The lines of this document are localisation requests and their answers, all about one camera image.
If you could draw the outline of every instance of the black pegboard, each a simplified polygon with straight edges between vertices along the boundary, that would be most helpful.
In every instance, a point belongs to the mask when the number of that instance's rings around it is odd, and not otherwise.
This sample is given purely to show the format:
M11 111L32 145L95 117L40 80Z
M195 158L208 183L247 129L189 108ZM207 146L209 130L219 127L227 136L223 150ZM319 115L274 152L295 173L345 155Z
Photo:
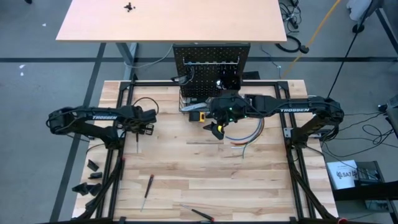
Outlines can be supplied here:
M174 45L173 50L179 77L190 75L191 67L195 71L192 81L181 86L182 97L217 97L216 81L222 73L242 77L250 44Z

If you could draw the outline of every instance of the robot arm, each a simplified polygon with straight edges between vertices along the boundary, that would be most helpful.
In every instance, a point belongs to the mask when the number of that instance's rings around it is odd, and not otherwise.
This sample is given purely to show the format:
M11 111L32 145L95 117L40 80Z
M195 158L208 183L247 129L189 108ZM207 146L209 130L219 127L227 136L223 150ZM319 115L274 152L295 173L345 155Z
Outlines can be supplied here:
M315 116L300 128L291 130L291 145L304 147L309 135L326 125L338 126L344 117L340 104L322 97L303 99L275 99L272 96L224 95L210 104L210 115L216 120L205 129L218 138L224 138L224 127L244 118L266 118L276 113L315 113Z
M86 121L115 121L115 126L105 128L88 124ZM62 108L49 114L46 125L51 133L66 135L77 133L100 138L107 149L120 149L122 142L118 129L139 134L153 132L152 123L156 122L155 110L143 111L140 106L114 108Z

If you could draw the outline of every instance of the wooden table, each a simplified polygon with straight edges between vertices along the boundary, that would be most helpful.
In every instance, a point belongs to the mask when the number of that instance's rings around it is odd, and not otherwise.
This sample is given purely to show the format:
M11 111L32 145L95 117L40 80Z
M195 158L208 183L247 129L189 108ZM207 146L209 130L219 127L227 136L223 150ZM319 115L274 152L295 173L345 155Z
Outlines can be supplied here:
M286 34L278 0L73 0L57 40L283 42Z
M100 107L115 107L120 81L104 83ZM305 98L307 91L303 80L289 81L292 98ZM279 116L265 119L261 137L248 146L245 158L241 149L231 149L230 141L217 140L202 126L211 122L189 123L188 116L178 111L177 86L135 86L133 101L143 96L155 99L160 107L153 136L140 136L136 147L135 134L127 134L124 157L126 166L121 191L116 202L115 220L120 216L127 220L182 221L203 220L197 214L181 207L183 203L205 212L217 221L288 221L296 216L290 172L287 166ZM275 96L274 87L244 86L241 94ZM138 103L145 110L154 108L151 101ZM311 119L311 114L296 115L297 125ZM244 119L226 128L226 135L243 137L253 132L258 120ZM96 125L109 126L107 121ZM96 139L90 146L101 144ZM319 142L310 139L308 145L320 150ZM99 165L102 171L107 150L103 146L93 148L87 159ZM328 209L338 216L323 157L308 149L303 150L311 189ZM85 166L81 182L96 184L100 180L88 180L92 173ZM147 182L155 175L145 208L139 211ZM108 191L105 211L108 210ZM304 214L308 216L307 203L301 191ZM73 216L85 209L91 195L77 196Z

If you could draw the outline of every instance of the gray floor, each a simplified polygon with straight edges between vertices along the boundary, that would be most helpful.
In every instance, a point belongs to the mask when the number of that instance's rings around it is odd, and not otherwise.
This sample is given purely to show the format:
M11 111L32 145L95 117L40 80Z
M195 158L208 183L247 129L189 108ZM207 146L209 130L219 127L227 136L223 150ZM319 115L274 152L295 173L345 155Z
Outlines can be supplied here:
M67 44L55 41L71 0L23 0L0 2L0 58L4 57L95 57L99 44ZM306 43L334 1L302 1L303 22L296 36ZM308 57L344 57L353 38L343 1L325 24L313 43ZM162 57L169 44L140 44L138 56ZM264 45L274 57L294 57L281 52L274 45ZM114 44L106 46L105 57L119 57ZM259 44L252 44L250 56L265 57ZM376 15L366 21L366 29L358 35L350 57L396 57L387 35ZM276 62L285 70L289 63ZM94 63L0 63L0 223L38 223L49 220L63 168L72 139L51 135L44 122L47 115L64 106L83 103ZM304 79L311 95L326 96L340 63L299 62L287 78ZM277 79L277 69L270 62L249 62L245 71L259 71L263 79ZM332 97L339 101L346 113L370 113L376 106L398 92L398 65L389 62L346 63ZM122 63L102 63L91 105L98 104L104 80L120 80L124 74ZM173 63L158 63L137 71L140 79L168 79L175 75ZM341 127L361 121L366 116L346 117ZM390 126L379 117L370 122L381 131ZM361 125L342 131L340 138L362 136L370 138ZM386 142L398 145L390 136ZM336 154L348 154L372 146L361 140L332 141L330 149ZM87 143L81 142L71 186L80 179ZM397 180L398 150L379 146L347 159L377 160L386 180ZM335 159L326 157L327 161ZM68 191L62 210L62 220L72 214L76 195ZM338 203L340 216L358 217L372 213L361 202ZM389 215L374 214L359 221L392 223Z

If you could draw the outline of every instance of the wood grain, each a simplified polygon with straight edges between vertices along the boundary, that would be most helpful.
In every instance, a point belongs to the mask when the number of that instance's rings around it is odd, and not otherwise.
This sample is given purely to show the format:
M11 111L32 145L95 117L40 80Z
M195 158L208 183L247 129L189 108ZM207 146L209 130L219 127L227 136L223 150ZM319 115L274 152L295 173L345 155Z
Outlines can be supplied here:
M120 82L105 82L99 106L116 105ZM306 97L302 80L289 81L291 97ZM243 87L242 94L275 95L273 87ZM178 111L178 87L134 87L133 101L143 96L155 99L160 106L152 136L140 136L137 153L134 134L127 134L124 157L126 166L121 190L116 203L115 220L126 216L136 221L198 221L197 214L182 208L187 204L208 213L217 221L287 221L296 216L294 196L287 166L279 116L266 118L264 132L246 149L245 159L240 149L231 149L230 140L219 141L205 124L189 123L188 117ZM138 102L145 110L155 108L151 101ZM299 125L311 119L311 114L297 114ZM253 132L258 120L244 119L226 128L231 137L242 137ZM96 122L101 126L108 122ZM96 139L90 146L100 144ZM319 142L310 139L308 145L320 150ZM107 150L103 146L87 154L103 170ZM321 203L334 215L336 205L322 156L303 150L310 186ZM82 182L92 171L83 169ZM143 212L147 182L155 179ZM307 203L300 189L304 214ZM77 196L74 216L84 211L84 205L93 197Z
M60 41L285 42L278 0L73 0Z

